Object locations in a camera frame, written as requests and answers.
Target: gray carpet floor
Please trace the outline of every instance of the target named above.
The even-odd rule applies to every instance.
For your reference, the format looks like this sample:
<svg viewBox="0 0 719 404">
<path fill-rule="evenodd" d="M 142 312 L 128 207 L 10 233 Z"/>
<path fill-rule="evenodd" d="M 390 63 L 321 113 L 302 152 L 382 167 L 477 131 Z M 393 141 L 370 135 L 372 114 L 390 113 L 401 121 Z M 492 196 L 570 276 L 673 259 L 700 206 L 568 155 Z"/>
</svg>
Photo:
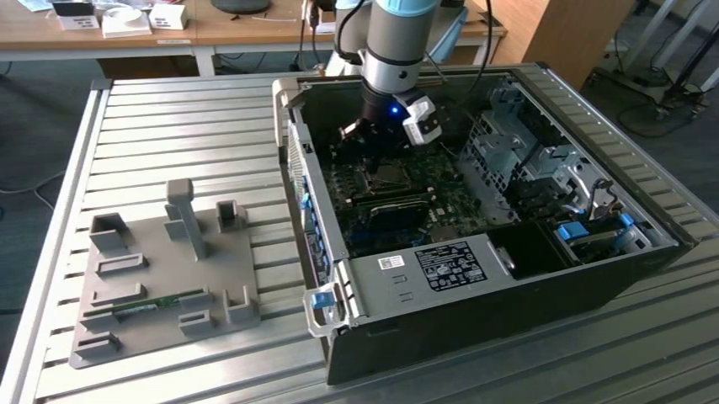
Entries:
<svg viewBox="0 0 719 404">
<path fill-rule="evenodd" d="M 619 32 L 620 40 L 632 44 L 651 19 L 652 11 L 643 16 L 631 16 Z M 651 54 L 664 37 L 679 23 L 668 20 L 661 24 L 652 42 L 635 66 L 648 66 Z M 673 56 L 668 67 L 679 69 L 704 35 L 697 33 Z M 252 72 L 284 72 L 292 53 L 244 55 L 229 61 L 236 68 Z M 709 52 L 692 79 L 703 82 L 719 61 L 719 47 Z M 74 133 L 81 119 L 92 80 L 102 77 L 94 61 L 32 61 L 16 62 L 6 77 L 0 77 L 0 189 L 18 189 L 36 184 L 64 169 L 68 163 Z M 599 110 L 612 119 L 631 106 L 641 104 L 644 98 L 600 80 L 582 94 Z M 717 94 L 708 98 L 716 101 Z M 661 122 L 664 128 L 681 124 L 681 128 L 660 139 L 632 136 L 659 163 L 699 195 L 712 209 L 719 210 L 719 147 L 716 127 L 719 113 L 711 106 L 699 119 L 684 125 L 687 114 L 676 114 Z M 656 133 L 657 123 L 651 107 L 632 111 L 624 117 L 627 124 L 639 132 Z M 60 180 L 50 182 L 41 193 L 54 201 Z M 50 219 L 49 209 L 32 193 L 0 194 L 2 218 L 0 220 L 0 310 L 21 308 L 32 281 L 32 273 Z M 0 315 L 0 374 L 10 349 L 18 316 Z"/>
</svg>

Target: barcode sticker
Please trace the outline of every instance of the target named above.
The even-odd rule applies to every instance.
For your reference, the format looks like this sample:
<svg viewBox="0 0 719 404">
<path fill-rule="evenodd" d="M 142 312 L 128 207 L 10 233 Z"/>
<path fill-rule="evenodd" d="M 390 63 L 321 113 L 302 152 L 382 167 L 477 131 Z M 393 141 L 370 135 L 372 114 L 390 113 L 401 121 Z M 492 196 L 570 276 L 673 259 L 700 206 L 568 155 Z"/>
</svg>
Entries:
<svg viewBox="0 0 719 404">
<path fill-rule="evenodd" d="M 404 266 L 404 260 L 401 255 L 380 258 L 377 259 L 377 262 L 380 263 L 381 270 Z"/>
</svg>

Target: blue latch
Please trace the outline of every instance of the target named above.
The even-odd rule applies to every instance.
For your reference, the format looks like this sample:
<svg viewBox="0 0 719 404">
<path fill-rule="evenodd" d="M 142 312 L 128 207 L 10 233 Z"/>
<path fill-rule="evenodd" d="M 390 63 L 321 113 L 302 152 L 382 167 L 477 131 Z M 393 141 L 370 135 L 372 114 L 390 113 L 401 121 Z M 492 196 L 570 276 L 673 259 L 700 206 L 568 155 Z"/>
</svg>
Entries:
<svg viewBox="0 0 719 404">
<path fill-rule="evenodd" d="M 619 220 L 624 224 L 624 227 L 629 227 L 631 225 L 633 225 L 633 217 L 631 217 L 628 213 L 621 213 L 619 215 Z"/>
<path fill-rule="evenodd" d="M 309 194 L 304 194 L 302 202 L 300 202 L 302 209 L 308 209 L 312 206 L 312 201 L 309 200 Z"/>
<path fill-rule="evenodd" d="M 584 228 L 584 225 L 581 225 L 581 223 L 578 223 L 577 221 L 572 221 L 569 223 L 558 225 L 557 232 L 564 241 L 570 240 L 576 237 L 588 236 L 588 231 Z"/>
<path fill-rule="evenodd" d="M 332 292 L 316 292 L 310 298 L 312 309 L 322 309 L 334 306 L 334 295 Z"/>
</svg>

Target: pcb board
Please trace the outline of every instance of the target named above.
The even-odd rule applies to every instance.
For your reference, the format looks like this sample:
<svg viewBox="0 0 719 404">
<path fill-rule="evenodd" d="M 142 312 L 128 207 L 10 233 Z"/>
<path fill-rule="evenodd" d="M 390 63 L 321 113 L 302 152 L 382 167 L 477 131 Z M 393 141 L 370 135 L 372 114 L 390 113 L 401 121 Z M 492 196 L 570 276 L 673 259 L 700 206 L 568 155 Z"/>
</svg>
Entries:
<svg viewBox="0 0 719 404">
<path fill-rule="evenodd" d="M 444 145 L 328 165 L 324 178 L 353 258 L 469 236 L 488 226 Z"/>
</svg>

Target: slotted metal surface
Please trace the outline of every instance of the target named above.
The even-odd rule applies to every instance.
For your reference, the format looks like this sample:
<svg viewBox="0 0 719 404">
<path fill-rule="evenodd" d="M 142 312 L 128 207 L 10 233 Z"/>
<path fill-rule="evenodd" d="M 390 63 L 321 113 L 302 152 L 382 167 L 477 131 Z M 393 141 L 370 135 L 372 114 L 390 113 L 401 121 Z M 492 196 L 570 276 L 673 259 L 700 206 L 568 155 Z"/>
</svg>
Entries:
<svg viewBox="0 0 719 404">
<path fill-rule="evenodd" d="M 274 76 L 116 82 L 96 97 L 89 166 L 80 174 L 46 302 L 37 307 L 41 322 L 25 353 L 25 376 L 17 389 L 4 385 L 4 393 L 13 393 L 8 397 L 72 403 L 716 400 L 715 214 L 549 72 L 536 66 L 522 71 L 637 186 L 701 239 L 668 270 L 635 284 L 599 311 L 370 380 L 328 387 L 320 344 L 305 330 L 272 120 L 260 118 Z M 198 110 L 222 121 L 208 122 Z M 66 361 L 90 217 L 109 211 L 128 221 L 164 215 L 161 184 L 184 176 L 196 181 L 196 209 L 221 199 L 248 207 L 262 322 L 244 332 L 72 369 Z"/>
</svg>

